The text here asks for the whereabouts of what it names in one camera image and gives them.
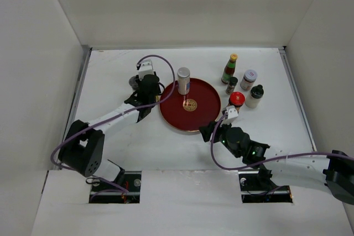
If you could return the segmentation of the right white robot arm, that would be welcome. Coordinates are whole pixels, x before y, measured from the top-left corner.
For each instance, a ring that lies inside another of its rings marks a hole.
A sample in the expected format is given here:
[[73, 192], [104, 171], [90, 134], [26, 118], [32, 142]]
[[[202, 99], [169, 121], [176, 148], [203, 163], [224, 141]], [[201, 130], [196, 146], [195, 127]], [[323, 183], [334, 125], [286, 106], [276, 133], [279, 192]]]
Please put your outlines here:
[[210, 122], [199, 131], [205, 142], [221, 143], [236, 159], [241, 159], [243, 165], [233, 167], [234, 171], [257, 170], [256, 181], [262, 189], [274, 185], [299, 186], [323, 191], [343, 203], [353, 204], [353, 158], [342, 151], [277, 152], [266, 158], [270, 145], [252, 140], [240, 127]]

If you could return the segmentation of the tall green red sauce bottle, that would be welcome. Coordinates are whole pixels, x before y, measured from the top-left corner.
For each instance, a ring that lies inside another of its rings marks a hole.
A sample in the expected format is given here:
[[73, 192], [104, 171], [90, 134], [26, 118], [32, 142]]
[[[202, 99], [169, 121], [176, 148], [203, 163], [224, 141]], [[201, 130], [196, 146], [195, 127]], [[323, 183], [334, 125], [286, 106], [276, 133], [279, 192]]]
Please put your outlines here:
[[235, 69], [236, 69], [236, 61], [238, 59], [238, 55], [237, 54], [231, 54], [230, 58], [224, 68], [222, 77], [221, 77], [221, 81], [224, 84], [228, 84], [230, 78], [233, 76], [233, 74], [235, 73]]

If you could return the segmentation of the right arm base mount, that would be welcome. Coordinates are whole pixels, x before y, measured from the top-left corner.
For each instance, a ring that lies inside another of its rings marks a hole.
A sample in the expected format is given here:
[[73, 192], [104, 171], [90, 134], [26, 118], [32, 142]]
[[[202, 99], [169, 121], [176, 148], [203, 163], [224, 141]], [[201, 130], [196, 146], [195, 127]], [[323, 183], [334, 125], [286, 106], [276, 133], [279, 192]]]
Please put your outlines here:
[[243, 203], [293, 203], [289, 186], [278, 186], [263, 165], [257, 170], [238, 172]]

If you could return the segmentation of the small black cap spice bottle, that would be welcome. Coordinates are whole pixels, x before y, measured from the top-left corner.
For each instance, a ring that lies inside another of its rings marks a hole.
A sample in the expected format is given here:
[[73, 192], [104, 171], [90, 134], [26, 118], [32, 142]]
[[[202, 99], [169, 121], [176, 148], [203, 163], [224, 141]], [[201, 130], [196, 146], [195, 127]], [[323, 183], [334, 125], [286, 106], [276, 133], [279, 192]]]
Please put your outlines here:
[[234, 76], [230, 77], [228, 84], [227, 84], [227, 88], [225, 90], [227, 95], [231, 95], [234, 92], [237, 82], [238, 82], [238, 79], [236, 77], [234, 77]]

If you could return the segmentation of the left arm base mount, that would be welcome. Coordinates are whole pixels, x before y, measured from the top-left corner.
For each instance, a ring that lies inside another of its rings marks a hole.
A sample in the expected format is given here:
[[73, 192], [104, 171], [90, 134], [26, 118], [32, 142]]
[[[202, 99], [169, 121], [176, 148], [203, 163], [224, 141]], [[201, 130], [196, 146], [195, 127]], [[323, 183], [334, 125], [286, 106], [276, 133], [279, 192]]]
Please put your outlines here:
[[142, 173], [126, 171], [117, 164], [104, 160], [93, 176], [86, 179], [90, 185], [91, 204], [137, 204], [140, 202]]

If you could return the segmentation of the white bottle with black pump cap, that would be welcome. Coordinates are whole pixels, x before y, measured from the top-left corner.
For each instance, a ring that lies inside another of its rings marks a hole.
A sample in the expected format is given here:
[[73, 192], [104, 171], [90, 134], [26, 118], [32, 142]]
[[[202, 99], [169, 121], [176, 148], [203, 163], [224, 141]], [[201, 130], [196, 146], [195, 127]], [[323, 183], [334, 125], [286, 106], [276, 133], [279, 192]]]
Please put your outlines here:
[[250, 93], [246, 97], [245, 105], [248, 108], [256, 108], [264, 95], [262, 85], [253, 86]]

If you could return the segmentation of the jar with red lid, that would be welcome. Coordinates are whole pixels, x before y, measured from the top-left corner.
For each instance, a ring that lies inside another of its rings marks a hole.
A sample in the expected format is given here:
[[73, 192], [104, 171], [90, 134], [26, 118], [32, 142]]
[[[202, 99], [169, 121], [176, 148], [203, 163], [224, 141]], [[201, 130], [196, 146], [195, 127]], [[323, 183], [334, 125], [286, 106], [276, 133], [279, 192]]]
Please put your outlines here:
[[240, 108], [244, 105], [246, 98], [241, 92], [233, 92], [230, 94], [228, 99], [228, 106], [234, 106], [236, 111], [239, 113]]

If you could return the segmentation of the jar with silver lid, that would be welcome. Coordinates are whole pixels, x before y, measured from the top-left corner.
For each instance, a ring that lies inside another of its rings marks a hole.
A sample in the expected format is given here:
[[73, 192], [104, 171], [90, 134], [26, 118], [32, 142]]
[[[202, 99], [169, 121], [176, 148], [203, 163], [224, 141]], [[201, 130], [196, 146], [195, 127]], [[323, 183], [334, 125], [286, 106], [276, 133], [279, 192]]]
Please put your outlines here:
[[190, 90], [190, 70], [187, 67], [181, 67], [177, 71], [178, 76], [178, 92], [186, 95]]

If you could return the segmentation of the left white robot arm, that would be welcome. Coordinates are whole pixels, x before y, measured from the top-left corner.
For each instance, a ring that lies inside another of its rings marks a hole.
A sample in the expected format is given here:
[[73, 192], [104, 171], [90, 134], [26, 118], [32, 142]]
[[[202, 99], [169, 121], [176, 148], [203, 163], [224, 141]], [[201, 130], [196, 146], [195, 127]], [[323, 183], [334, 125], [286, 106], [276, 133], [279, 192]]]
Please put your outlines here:
[[137, 90], [114, 111], [90, 122], [74, 121], [59, 150], [59, 161], [84, 177], [104, 179], [112, 191], [120, 190], [124, 169], [103, 158], [105, 139], [150, 114], [160, 94], [159, 81], [156, 73], [147, 74], [137, 81]]

